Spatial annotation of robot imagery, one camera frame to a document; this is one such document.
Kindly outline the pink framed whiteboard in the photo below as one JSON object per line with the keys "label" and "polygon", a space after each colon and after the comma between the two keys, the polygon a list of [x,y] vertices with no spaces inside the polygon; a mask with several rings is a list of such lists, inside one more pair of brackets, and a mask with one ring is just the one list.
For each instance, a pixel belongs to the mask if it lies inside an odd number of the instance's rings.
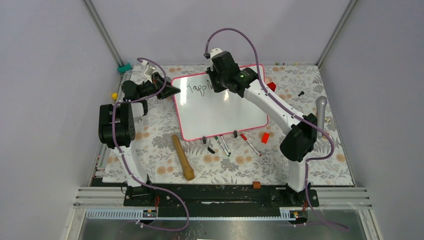
{"label": "pink framed whiteboard", "polygon": [[185,141],[257,129],[269,122],[259,107],[238,94],[215,93],[206,73],[175,77],[171,85],[180,89],[173,98]]}

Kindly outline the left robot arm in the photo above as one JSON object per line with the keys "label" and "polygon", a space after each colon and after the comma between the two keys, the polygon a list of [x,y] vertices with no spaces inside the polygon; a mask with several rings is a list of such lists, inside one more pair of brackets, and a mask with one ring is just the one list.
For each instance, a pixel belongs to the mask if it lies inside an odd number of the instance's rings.
{"label": "left robot arm", "polygon": [[123,102],[117,106],[103,104],[99,107],[98,137],[116,155],[125,170],[125,197],[134,197],[144,206],[152,204],[155,192],[147,185],[151,184],[147,171],[137,160],[136,127],[134,118],[147,115],[148,97],[159,100],[167,99],[181,92],[158,72],[150,75],[150,79],[138,84],[126,80],[121,85],[124,93]]}

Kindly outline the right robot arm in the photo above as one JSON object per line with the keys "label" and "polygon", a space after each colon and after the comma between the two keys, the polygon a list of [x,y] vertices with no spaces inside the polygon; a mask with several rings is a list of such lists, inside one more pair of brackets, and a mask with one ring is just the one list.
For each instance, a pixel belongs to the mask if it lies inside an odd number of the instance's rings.
{"label": "right robot arm", "polygon": [[206,69],[213,91],[228,90],[260,108],[281,129],[285,138],[279,148],[288,159],[287,201],[293,206],[306,199],[306,156],[314,149],[317,140],[317,117],[304,115],[279,98],[262,79],[260,69],[241,69],[228,51],[219,48],[205,53],[210,60]]}

